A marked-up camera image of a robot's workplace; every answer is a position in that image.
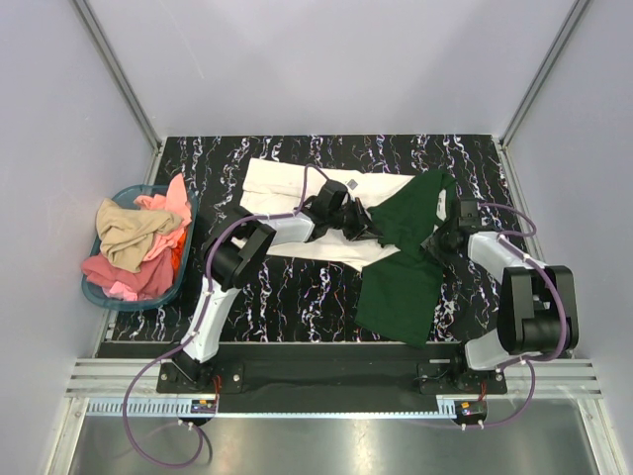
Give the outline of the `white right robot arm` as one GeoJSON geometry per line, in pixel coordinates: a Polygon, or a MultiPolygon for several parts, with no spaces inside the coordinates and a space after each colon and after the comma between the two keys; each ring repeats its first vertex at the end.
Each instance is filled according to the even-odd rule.
{"type": "Polygon", "coordinates": [[[500,285],[496,328],[459,344],[440,376],[459,392],[479,392],[488,382],[502,382],[503,370],[510,365],[552,361],[579,343],[572,270],[549,265],[510,241],[535,234],[534,223],[507,205],[457,199],[442,225],[420,245],[443,265],[463,255],[500,285]],[[513,212],[529,225],[529,231],[495,230],[484,223],[480,215],[484,208],[513,212]]]}

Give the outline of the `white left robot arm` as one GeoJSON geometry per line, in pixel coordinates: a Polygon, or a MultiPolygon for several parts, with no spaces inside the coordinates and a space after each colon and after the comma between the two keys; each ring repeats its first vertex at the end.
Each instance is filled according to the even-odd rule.
{"type": "Polygon", "coordinates": [[[382,236],[361,200],[330,179],[316,195],[302,195],[290,212],[253,214],[238,206],[213,229],[205,244],[200,298],[180,348],[172,355],[179,380],[188,389],[201,392],[212,384],[211,360],[219,351],[228,312],[247,280],[263,266],[269,248],[312,242],[329,230],[341,231],[348,241],[382,236]]]}

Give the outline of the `cream and green t-shirt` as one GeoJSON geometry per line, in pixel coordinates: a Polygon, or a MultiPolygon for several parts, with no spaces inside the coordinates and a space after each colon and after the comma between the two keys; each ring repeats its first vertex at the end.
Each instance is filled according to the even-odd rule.
{"type": "Polygon", "coordinates": [[[443,268],[422,248],[447,220],[456,180],[431,169],[415,176],[305,167],[253,158],[240,204],[274,216],[302,205],[315,222],[306,242],[273,243],[270,254],[335,261],[358,271],[355,323],[423,347],[434,321],[443,268]]]}

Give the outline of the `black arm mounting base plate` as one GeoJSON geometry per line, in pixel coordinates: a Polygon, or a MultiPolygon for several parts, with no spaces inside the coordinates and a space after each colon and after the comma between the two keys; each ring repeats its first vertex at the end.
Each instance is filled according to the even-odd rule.
{"type": "Polygon", "coordinates": [[[415,349],[401,343],[228,343],[193,383],[172,356],[147,371],[164,394],[229,396],[239,401],[312,404],[332,401],[350,409],[411,409],[422,401],[506,393],[506,383],[485,384],[474,394],[459,392],[440,376],[458,343],[429,343],[415,349]]]}

